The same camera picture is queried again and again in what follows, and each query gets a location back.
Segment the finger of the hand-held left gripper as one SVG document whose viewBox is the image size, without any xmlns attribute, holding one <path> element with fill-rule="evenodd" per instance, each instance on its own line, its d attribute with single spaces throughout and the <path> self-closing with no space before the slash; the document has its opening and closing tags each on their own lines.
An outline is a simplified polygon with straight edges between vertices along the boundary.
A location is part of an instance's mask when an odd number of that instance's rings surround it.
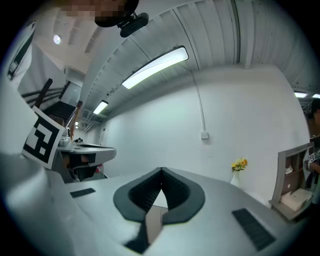
<svg viewBox="0 0 320 256">
<path fill-rule="evenodd" d="M 75 143 L 75 147 L 82 147 L 82 148 L 103 148 L 106 149 L 105 146 L 96 145 L 96 144 L 86 144 L 86 143 Z"/>
<path fill-rule="evenodd" d="M 72 152 L 72 157 L 85 156 L 89 166 L 98 166 L 114 159 L 117 151 L 113 147 L 101 146 L 76 146 Z"/>
</svg>

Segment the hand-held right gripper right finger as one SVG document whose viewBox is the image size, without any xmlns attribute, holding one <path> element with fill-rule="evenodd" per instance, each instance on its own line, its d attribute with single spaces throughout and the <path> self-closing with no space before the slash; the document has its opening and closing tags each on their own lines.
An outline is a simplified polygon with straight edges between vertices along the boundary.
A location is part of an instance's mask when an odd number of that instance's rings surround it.
<svg viewBox="0 0 320 256">
<path fill-rule="evenodd" d="M 149 247 L 149 256 L 295 256 L 300 225 L 285 221 L 243 190 L 228 182 L 172 168 L 197 183 L 205 193 L 201 210 L 188 222 L 165 225 Z M 246 209 L 274 237 L 257 250 L 234 211 Z"/>
</svg>

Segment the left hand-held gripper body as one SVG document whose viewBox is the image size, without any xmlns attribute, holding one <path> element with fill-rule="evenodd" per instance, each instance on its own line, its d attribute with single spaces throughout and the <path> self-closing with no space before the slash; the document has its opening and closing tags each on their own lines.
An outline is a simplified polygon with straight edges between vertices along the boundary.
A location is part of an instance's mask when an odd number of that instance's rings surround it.
<svg viewBox="0 0 320 256">
<path fill-rule="evenodd" d="M 65 183 L 73 182 L 61 153 L 61 150 L 73 151 L 69 128 L 61 126 L 36 106 L 32 110 L 37 121 L 25 141 L 23 155 L 45 169 L 59 173 Z"/>
</svg>

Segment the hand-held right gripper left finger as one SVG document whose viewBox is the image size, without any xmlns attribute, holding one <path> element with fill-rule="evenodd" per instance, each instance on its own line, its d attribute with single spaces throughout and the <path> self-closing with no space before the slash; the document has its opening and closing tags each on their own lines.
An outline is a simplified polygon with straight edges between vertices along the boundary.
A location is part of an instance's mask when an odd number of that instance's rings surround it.
<svg viewBox="0 0 320 256">
<path fill-rule="evenodd" d="M 75 256 L 163 256 L 161 239 L 148 241 L 146 214 L 129 197 L 132 187 L 158 169 L 66 185 L 67 226 Z"/>
</svg>

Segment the person's left hand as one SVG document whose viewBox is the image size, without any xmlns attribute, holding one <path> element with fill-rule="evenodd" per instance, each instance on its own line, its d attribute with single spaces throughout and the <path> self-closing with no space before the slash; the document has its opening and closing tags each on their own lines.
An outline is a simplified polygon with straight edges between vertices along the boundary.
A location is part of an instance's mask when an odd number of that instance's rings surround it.
<svg viewBox="0 0 320 256">
<path fill-rule="evenodd" d="M 81 182 L 91 178 L 101 163 L 96 162 L 96 154 L 72 154 L 70 156 L 70 172 Z"/>
</svg>

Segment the yellow flower bouquet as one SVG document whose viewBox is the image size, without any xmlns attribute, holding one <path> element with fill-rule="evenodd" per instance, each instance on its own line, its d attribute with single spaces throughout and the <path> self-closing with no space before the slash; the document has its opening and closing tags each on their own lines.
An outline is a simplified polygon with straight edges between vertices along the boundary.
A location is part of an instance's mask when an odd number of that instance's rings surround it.
<svg viewBox="0 0 320 256">
<path fill-rule="evenodd" d="M 245 170 L 247 166 L 248 166 L 248 160 L 244 157 L 241 157 L 231 164 L 231 171 L 240 172 L 242 170 Z"/>
</svg>

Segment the gray wooden desktop shelf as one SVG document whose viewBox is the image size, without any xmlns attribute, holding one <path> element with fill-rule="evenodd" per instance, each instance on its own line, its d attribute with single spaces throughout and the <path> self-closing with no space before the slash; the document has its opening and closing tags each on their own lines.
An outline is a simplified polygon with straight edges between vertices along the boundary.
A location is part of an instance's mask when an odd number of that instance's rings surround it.
<svg viewBox="0 0 320 256">
<path fill-rule="evenodd" d="M 281 202 L 281 196 L 306 188 L 307 178 L 303 172 L 303 162 L 306 154 L 313 150 L 314 143 L 309 142 L 278 153 L 276 182 L 273 196 L 269 203 L 272 209 L 276 210 L 288 221 L 296 219 L 310 205 L 311 201 L 308 200 L 302 204 L 300 209 L 293 210 Z"/>
</svg>

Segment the person's white shirt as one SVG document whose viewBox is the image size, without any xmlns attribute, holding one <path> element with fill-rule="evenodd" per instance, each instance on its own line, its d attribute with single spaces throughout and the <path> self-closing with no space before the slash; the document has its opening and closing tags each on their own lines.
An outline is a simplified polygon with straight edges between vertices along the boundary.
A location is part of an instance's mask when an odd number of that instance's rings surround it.
<svg viewBox="0 0 320 256">
<path fill-rule="evenodd" d="M 59 100 L 66 74 L 35 43 L 36 21 L 25 23 L 14 37 L 0 64 L 0 102 L 18 95 L 27 104 Z"/>
</svg>

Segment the light wooden box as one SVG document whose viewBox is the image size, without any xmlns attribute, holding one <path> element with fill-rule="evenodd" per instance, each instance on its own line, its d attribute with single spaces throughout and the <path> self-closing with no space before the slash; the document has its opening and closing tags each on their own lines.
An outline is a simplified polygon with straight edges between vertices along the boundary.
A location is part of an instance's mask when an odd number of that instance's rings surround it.
<svg viewBox="0 0 320 256">
<path fill-rule="evenodd" d="M 299 210 L 308 200 L 311 199 L 311 191 L 299 188 L 295 192 L 288 192 L 280 197 L 280 202 L 293 211 Z"/>
</svg>

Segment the white wall conduit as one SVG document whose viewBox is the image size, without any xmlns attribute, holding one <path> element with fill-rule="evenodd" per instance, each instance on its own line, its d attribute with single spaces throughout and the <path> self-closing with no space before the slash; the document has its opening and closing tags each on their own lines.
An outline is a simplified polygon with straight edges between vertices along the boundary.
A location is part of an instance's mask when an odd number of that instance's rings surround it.
<svg viewBox="0 0 320 256">
<path fill-rule="evenodd" d="M 206 132 L 206 124 L 205 124 L 203 105 L 202 105 L 202 100 L 201 100 L 201 96 L 200 96 L 199 87 L 198 87 L 198 84 L 197 84 L 196 77 L 195 77 L 194 73 L 192 71 L 189 71 L 189 73 L 190 73 L 190 75 L 192 77 L 192 80 L 193 80 L 193 83 L 194 83 L 194 86 L 195 86 L 195 89 L 196 89 L 196 94 L 197 94 L 198 104 L 199 104 L 199 110 L 200 110 L 202 131 Z"/>
</svg>

